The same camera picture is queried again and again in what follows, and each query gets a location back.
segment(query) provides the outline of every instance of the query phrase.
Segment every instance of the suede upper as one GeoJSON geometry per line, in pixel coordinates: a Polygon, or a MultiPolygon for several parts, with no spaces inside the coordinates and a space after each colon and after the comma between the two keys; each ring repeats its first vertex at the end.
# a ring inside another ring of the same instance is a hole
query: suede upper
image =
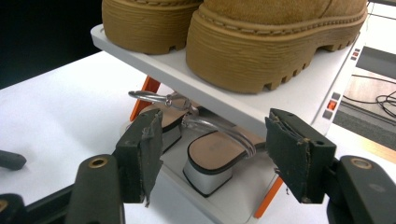
{"type": "Polygon", "coordinates": [[[266,25],[292,24],[323,17],[352,16],[367,0],[205,0],[205,6],[233,20],[266,25]]]}

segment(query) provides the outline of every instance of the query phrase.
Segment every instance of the stitching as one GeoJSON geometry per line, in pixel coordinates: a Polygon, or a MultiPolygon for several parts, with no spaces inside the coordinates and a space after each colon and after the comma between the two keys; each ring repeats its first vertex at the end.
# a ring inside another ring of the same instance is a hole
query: stitching
{"type": "Polygon", "coordinates": [[[148,5],[153,7],[175,7],[175,6],[185,6],[194,3],[200,3],[202,0],[190,0],[190,1],[179,1],[179,2],[151,2],[147,0],[131,0],[137,4],[148,5]]]}
{"type": "Polygon", "coordinates": [[[254,35],[294,35],[294,34],[297,34],[300,32],[317,29],[317,28],[323,27],[323,26],[332,26],[332,25],[338,25],[338,24],[352,23],[354,21],[360,20],[364,16],[364,15],[360,15],[359,17],[349,19],[349,20],[322,21],[320,23],[310,24],[305,27],[299,27],[299,28],[293,28],[293,29],[253,30],[253,29],[247,29],[247,28],[243,28],[243,27],[237,27],[235,25],[226,24],[226,23],[220,22],[220,21],[215,21],[214,19],[204,15],[201,11],[199,11],[199,15],[204,20],[212,22],[213,24],[215,24],[217,26],[221,26],[225,29],[233,30],[233,31],[240,32],[243,34],[254,34],[254,35]]]}

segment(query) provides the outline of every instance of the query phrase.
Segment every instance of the shoe insole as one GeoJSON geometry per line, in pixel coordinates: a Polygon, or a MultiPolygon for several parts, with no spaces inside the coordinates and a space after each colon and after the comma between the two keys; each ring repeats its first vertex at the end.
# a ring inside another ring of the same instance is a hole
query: shoe insole
{"type": "MultiPolygon", "coordinates": [[[[253,145],[264,142],[264,139],[258,135],[250,133],[241,127],[234,126],[233,129],[244,134],[253,145]]],[[[191,159],[206,170],[216,170],[226,166],[242,153],[245,153],[243,147],[227,136],[227,134],[220,132],[204,135],[194,140],[189,146],[191,159]]]]}
{"type": "MultiPolygon", "coordinates": [[[[182,107],[184,102],[185,102],[184,99],[173,100],[173,104],[175,104],[179,107],[182,107]]],[[[196,104],[195,102],[191,102],[191,103],[194,107],[198,107],[198,104],[196,104]]],[[[188,110],[178,110],[176,108],[167,106],[162,103],[154,103],[154,104],[149,105],[149,106],[145,107],[144,109],[142,109],[140,113],[144,113],[144,112],[152,110],[152,109],[161,109],[161,111],[163,112],[162,126],[163,126],[163,129],[165,129],[165,130],[170,126],[173,126],[175,121],[177,121],[178,119],[181,119],[188,112],[188,110]]]]}

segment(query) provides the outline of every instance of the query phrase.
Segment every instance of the floor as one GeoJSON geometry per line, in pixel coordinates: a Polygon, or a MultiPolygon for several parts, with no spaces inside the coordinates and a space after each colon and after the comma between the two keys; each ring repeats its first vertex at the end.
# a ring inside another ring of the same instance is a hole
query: floor
{"type": "Polygon", "coordinates": [[[387,113],[375,103],[380,95],[383,97],[378,98],[379,101],[388,95],[396,97],[396,79],[357,68],[333,122],[396,150],[396,99],[383,104],[387,113]]]}

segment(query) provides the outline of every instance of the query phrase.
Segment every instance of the white table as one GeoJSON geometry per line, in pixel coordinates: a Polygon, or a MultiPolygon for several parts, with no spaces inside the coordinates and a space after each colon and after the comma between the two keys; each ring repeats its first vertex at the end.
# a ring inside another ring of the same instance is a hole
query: white table
{"type": "MultiPolygon", "coordinates": [[[[111,154],[128,123],[146,76],[105,52],[0,90],[0,148],[22,154],[19,171],[0,168],[0,194],[17,193],[33,203],[74,183],[79,164],[111,154]]],[[[383,166],[396,180],[395,163],[366,150],[367,141],[332,125],[327,137],[336,157],[359,155],[383,166]]],[[[259,223],[327,223],[326,204],[300,205],[281,188],[259,223]]],[[[127,223],[212,223],[163,172],[143,204],[125,205],[127,223]]]]}

